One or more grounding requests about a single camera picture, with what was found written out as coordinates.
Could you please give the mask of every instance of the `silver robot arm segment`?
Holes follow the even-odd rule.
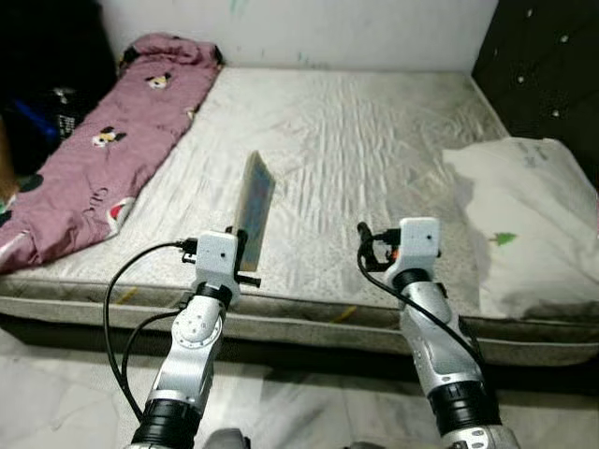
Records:
[[[129,449],[191,449],[212,386],[212,363],[229,304],[240,296],[238,237],[205,232],[197,240],[195,292],[177,315],[172,343]]]
[[[385,284],[431,312],[464,341],[458,314],[446,290],[433,282],[440,255],[440,224],[433,218],[400,222],[399,256],[385,272]],[[502,426],[499,408],[477,361],[447,332],[412,307],[402,310],[402,332],[412,349],[418,379],[436,416],[447,449],[518,449]]]

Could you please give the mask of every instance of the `wrinkled fabric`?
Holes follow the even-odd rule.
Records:
[[[133,44],[114,89],[17,195],[0,227],[0,272],[116,235],[139,191],[189,128],[219,71],[218,49],[166,34]]]
[[[280,298],[313,299],[324,309],[396,307],[359,275],[356,225],[382,230],[419,215],[441,219],[437,279],[460,314],[477,316],[466,224],[436,162],[443,148],[503,136],[462,74],[226,67],[120,234],[5,276],[0,294],[101,301],[110,277],[148,246],[232,225],[245,161],[259,151],[277,182],[256,273],[260,294],[277,299],[261,298],[262,316],[280,309],[289,318],[308,316]],[[180,300],[194,275],[175,250],[156,252],[127,270],[122,294],[134,292],[127,304],[165,307]]]

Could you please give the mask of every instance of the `black object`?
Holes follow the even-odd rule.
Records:
[[[102,305],[102,328],[104,330],[104,343],[105,343],[106,354],[109,358],[110,369],[112,369],[112,374],[114,375],[114,378],[116,379],[117,383],[119,384],[119,387],[121,387],[124,397],[127,399],[127,402],[131,406],[133,413],[135,414],[135,416],[138,418],[139,421],[141,420],[143,413],[141,412],[141,408],[139,407],[139,405],[136,403],[135,398],[133,398],[133,394],[131,393],[131,390],[129,389],[128,381],[124,378],[123,374],[119,371],[119,366],[116,363],[116,356],[114,354],[114,349],[112,346],[112,337],[110,335],[110,307],[109,307],[110,295],[112,294],[112,289],[114,288],[114,285],[117,283],[119,278],[123,275],[123,273],[125,273],[129,269],[129,267],[131,267],[133,264],[135,264],[144,255],[151,253],[153,251],[156,251],[160,248],[168,248],[168,247],[181,248],[182,246],[183,246],[183,243],[180,241],[160,243],[158,245],[154,245],[154,246],[148,248],[147,250],[144,250],[141,253],[138,253],[137,255],[133,256],[112,277],[112,279],[110,280],[109,286],[106,289],[106,294],[104,295],[104,301],[103,301],[103,305]]]
[[[398,292],[402,292],[405,287],[414,282],[428,282],[431,280],[429,273],[422,268],[411,268],[402,271],[393,280],[393,286]]]
[[[345,449],[385,449],[383,446],[373,444],[371,442],[354,442],[351,446]]]
[[[3,2],[0,51],[0,114],[15,169],[31,174],[116,81],[101,7],[94,0]]]
[[[197,239],[185,239],[185,241],[181,245],[181,249],[186,254],[196,255],[196,253],[197,253]]]
[[[228,305],[231,303],[231,299],[233,298],[233,294],[231,293],[231,291],[224,285],[221,285],[221,288],[217,290],[206,285],[205,282],[197,286],[196,295],[200,295],[203,297],[213,297],[214,299],[218,299],[225,305],[227,309]]]
[[[32,190],[36,190],[44,182],[44,177],[38,173],[30,177],[25,184],[21,186],[19,192],[31,192]]]
[[[233,232],[233,228],[229,226],[226,229],[227,233]],[[258,278],[251,278],[249,276],[240,275],[241,260],[243,259],[243,252],[245,251],[245,244],[247,243],[248,235],[243,229],[237,231],[237,257],[235,259],[234,279],[237,283],[244,283],[246,285],[253,285],[256,288],[260,288],[262,280]]]
[[[252,449],[250,439],[244,437],[238,428],[221,428],[214,431],[203,449]]]
[[[467,442],[454,442],[451,446],[447,447],[446,449],[468,449],[468,443]]]
[[[512,135],[560,140],[599,187],[599,1],[501,0],[473,76]]]
[[[150,318],[147,318],[147,319],[143,320],[141,323],[139,323],[138,326],[135,329],[133,329],[133,332],[131,332],[131,335],[129,336],[129,340],[127,340],[127,344],[124,346],[123,359],[121,360],[121,376],[123,378],[123,384],[124,384],[124,387],[127,390],[128,394],[131,395],[131,398],[133,397],[133,394],[131,393],[131,387],[129,386],[129,378],[127,377],[127,366],[129,364],[129,355],[131,354],[131,349],[133,348],[133,344],[135,343],[135,341],[139,335],[139,332],[141,332],[141,330],[145,326],[149,325],[150,323],[153,323],[154,321],[163,320],[165,318],[177,316],[180,311],[181,310],[169,311],[167,313],[160,313],[158,315],[151,316]]]
[[[378,281],[377,279],[375,279],[372,276],[372,274],[370,274],[368,272],[368,270],[366,269],[366,267],[364,267],[364,264],[362,263],[362,257],[363,257],[364,251],[369,247],[369,245],[373,244],[374,238],[375,238],[375,236],[371,237],[369,239],[366,239],[359,245],[359,248],[358,248],[358,254],[356,255],[356,259],[358,262],[358,269],[359,269],[360,273],[362,273],[362,276],[364,276],[368,282],[376,285],[381,290],[384,290],[385,292],[389,293],[390,295],[396,297],[399,301],[404,303],[406,306],[409,306],[409,307],[419,311],[424,316],[426,316],[429,320],[431,320],[433,323],[435,323],[440,328],[442,328],[443,331],[450,338],[452,338],[459,346],[461,346],[463,348],[463,350],[466,351],[466,353],[468,353],[470,355],[470,357],[476,362],[476,364],[481,369],[483,369],[483,367],[485,366],[485,360],[484,360],[483,355],[477,353],[476,350],[474,350],[468,344],[468,342],[465,339],[463,339],[460,335],[458,335],[458,333],[456,333],[451,327],[449,327],[446,323],[444,323],[439,318],[437,318],[433,313],[429,312],[428,310],[426,310],[419,304],[415,303],[409,297],[402,295],[402,293],[398,292],[397,290],[395,290],[391,287],[388,287],[384,283]]]
[[[388,229],[387,231],[373,235],[373,232],[364,222],[358,223],[358,233],[360,245],[362,246],[362,257],[364,257],[364,267],[369,272],[383,272],[393,265],[395,259],[393,252],[398,249],[402,239],[400,229]],[[387,261],[379,262],[374,255],[373,242],[375,240],[383,241],[391,247],[391,251],[387,252]]]
[[[201,416],[191,405],[171,399],[151,401],[132,443],[192,449]]]
[[[437,287],[439,287],[439,290],[441,290],[441,293],[443,293],[443,297],[445,299],[449,299],[449,295],[447,294],[447,288],[446,285],[442,282],[438,282],[437,283]]]
[[[442,437],[461,428],[499,426],[502,423],[497,402],[480,382],[438,386],[429,393],[428,399]]]
[[[8,220],[10,220],[11,217],[12,217],[12,210],[7,210],[4,213],[0,213],[0,227],[2,227],[2,225],[4,223],[6,223]]]

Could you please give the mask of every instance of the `white mattress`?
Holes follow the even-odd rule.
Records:
[[[435,167],[443,148],[505,135],[462,74],[225,68],[121,234],[6,276],[0,294],[99,301],[139,250],[230,225],[245,159],[258,150],[277,180],[260,295],[393,307],[358,276],[356,224],[385,228],[430,214],[443,226],[439,278],[460,312],[477,316],[465,224]],[[193,267],[165,250],[123,277],[122,302],[171,304],[192,279]]]
[[[257,273],[263,283],[229,311],[229,337],[408,354],[395,301],[358,275],[356,224],[387,228],[431,214],[443,227],[438,278],[470,317],[488,361],[588,360],[599,353],[596,326],[480,312],[465,224],[436,170],[443,148],[507,135],[485,101],[462,74],[226,68],[120,235],[0,278],[0,313],[97,326],[106,285],[125,260],[232,223],[245,159],[258,150],[277,179]],[[122,306],[113,325],[131,328],[173,306],[193,279],[194,267],[174,250],[140,261],[116,289]]]

